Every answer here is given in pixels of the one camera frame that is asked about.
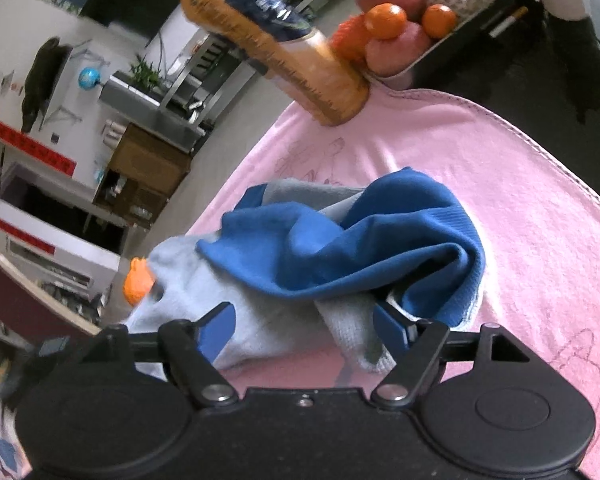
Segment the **blue globe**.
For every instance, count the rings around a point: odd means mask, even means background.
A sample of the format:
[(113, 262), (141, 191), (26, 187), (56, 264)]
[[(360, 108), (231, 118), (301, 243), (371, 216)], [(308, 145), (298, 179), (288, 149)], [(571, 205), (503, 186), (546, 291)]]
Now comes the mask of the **blue globe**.
[(95, 67), (85, 67), (78, 76), (78, 85), (83, 90), (94, 90), (102, 84), (100, 71)]

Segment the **green potted plant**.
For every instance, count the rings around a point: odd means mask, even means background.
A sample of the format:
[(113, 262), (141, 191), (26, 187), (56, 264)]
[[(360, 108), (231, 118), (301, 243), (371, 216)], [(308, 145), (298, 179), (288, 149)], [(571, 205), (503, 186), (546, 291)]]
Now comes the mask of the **green potted plant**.
[(154, 64), (148, 63), (139, 54), (135, 55), (135, 61), (130, 64), (130, 73), (133, 86), (143, 92), (154, 91), (162, 84), (162, 78)]

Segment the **small orange toy figure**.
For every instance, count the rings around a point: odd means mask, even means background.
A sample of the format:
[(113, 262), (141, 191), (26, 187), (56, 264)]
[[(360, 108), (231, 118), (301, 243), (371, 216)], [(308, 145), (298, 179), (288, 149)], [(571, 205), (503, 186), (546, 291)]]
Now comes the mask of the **small orange toy figure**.
[(130, 270), (122, 285), (123, 297), (131, 307), (136, 307), (154, 286), (155, 277), (151, 273), (146, 258), (133, 258)]

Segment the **orange tangerine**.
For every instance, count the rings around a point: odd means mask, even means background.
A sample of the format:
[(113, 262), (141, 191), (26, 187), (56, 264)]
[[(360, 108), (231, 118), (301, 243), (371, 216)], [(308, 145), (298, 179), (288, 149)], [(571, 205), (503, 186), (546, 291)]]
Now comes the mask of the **orange tangerine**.
[(398, 38), (407, 25), (406, 12), (396, 4), (381, 3), (364, 15), (364, 25), (370, 36), (377, 40)]
[(422, 14), (420, 24), (430, 38), (440, 40), (449, 36), (455, 29), (457, 22), (456, 13), (449, 6), (433, 4), (428, 6)]

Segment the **orange juice bottle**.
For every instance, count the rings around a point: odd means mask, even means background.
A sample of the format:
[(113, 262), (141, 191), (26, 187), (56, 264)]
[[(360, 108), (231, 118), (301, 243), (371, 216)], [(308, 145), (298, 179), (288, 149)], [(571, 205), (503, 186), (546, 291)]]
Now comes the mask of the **orange juice bottle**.
[(283, 0), (181, 0), (186, 18), (266, 68), (278, 88), (324, 126), (365, 105), (370, 85), (327, 38)]

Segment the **grey and blue sweater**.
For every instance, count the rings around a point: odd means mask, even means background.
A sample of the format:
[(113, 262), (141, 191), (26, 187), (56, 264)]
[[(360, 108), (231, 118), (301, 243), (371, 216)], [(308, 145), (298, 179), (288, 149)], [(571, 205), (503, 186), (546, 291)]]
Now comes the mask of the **grey and blue sweater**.
[(126, 319), (132, 333), (229, 302), (236, 328), (213, 358), (221, 370), (333, 344), (383, 373), (393, 359), (374, 330), (376, 304), (463, 327), (480, 306), (486, 254), (454, 194), (405, 168), (366, 188), (254, 186), (217, 231), (168, 238), (148, 266), (155, 281)]

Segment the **pink apple lower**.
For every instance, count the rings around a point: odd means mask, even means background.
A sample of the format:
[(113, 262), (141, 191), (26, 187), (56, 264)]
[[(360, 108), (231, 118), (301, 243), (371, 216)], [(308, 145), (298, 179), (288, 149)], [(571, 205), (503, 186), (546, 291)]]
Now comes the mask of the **pink apple lower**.
[(422, 26), (408, 22), (400, 36), (372, 39), (365, 48), (367, 68), (375, 75), (396, 75), (420, 58), (432, 45)]

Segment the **brown wooden cabinet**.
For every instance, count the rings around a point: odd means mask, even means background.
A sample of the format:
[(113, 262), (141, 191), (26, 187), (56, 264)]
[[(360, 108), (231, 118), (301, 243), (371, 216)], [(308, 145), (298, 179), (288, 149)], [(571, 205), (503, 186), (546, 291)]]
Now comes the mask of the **brown wooden cabinet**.
[(149, 229), (188, 175), (192, 158), (129, 124), (100, 180), (93, 204)]

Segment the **metal fruit tray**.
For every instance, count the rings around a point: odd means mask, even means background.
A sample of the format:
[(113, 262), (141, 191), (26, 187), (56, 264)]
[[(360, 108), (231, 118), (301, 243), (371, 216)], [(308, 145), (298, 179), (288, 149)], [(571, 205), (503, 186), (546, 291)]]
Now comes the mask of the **metal fruit tray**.
[(455, 73), (468, 55), (482, 48), (489, 39), (489, 32), (512, 14), (518, 3), (520, 0), (493, 0), (458, 25), (449, 36), (435, 42), (402, 72), (387, 77), (370, 73), (370, 78), (394, 91), (430, 88), (438, 80)]

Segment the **orange tangerine right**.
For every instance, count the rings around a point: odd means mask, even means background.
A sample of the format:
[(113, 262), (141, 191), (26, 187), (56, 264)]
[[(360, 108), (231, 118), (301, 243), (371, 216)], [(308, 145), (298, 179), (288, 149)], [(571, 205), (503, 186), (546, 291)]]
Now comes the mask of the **orange tangerine right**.
[(449, 36), (455, 29), (457, 22), (456, 13), (449, 6), (433, 4), (428, 6), (422, 14), (420, 24), (430, 38), (440, 40)]

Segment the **pink towel cloth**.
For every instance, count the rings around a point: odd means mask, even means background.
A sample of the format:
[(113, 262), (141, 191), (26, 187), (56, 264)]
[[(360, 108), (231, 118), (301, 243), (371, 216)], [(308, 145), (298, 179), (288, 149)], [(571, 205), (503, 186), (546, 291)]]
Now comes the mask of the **pink towel cloth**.
[(600, 479), (600, 196), (497, 114), (434, 90), (374, 89), (340, 127), (288, 106), (192, 232), (217, 229), (259, 183), (364, 186), (405, 167), (447, 186), (479, 229), (486, 274), (478, 322), (504, 325), (592, 403), (597, 429), (583, 469)]

